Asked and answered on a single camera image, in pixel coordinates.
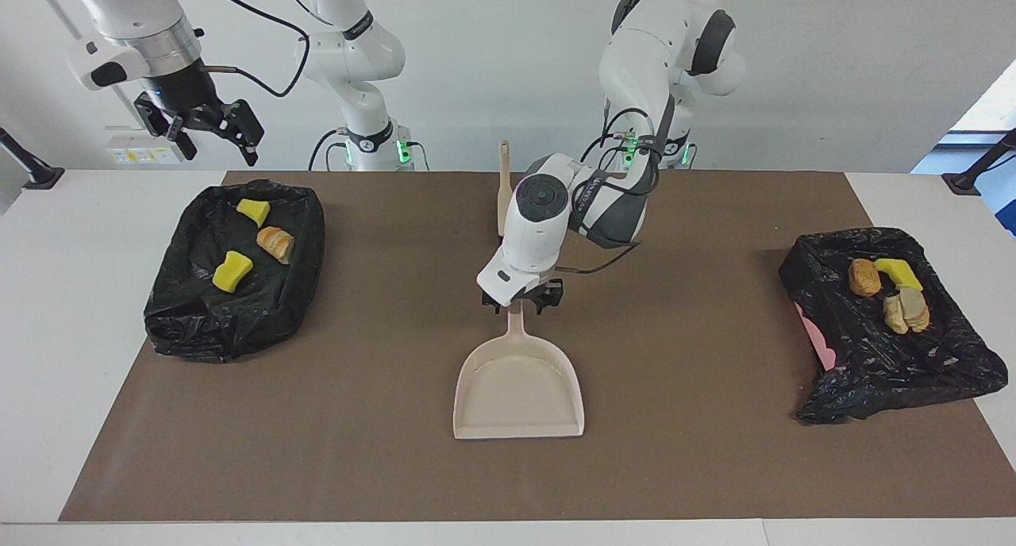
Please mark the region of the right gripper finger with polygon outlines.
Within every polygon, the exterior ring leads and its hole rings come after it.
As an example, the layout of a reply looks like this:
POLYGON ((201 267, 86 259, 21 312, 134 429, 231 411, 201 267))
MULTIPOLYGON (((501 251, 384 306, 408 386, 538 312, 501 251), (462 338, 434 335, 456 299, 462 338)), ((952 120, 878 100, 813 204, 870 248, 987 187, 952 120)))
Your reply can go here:
POLYGON ((163 114, 164 117, 164 137, 171 144, 177 145, 183 154, 185 160, 193 160, 197 155, 197 148, 191 137, 187 133, 186 114, 163 114))
POLYGON ((246 165, 254 167, 258 160, 258 145, 264 138, 264 127, 249 102, 236 100, 226 107, 226 133, 229 134, 229 140, 240 149, 246 165))

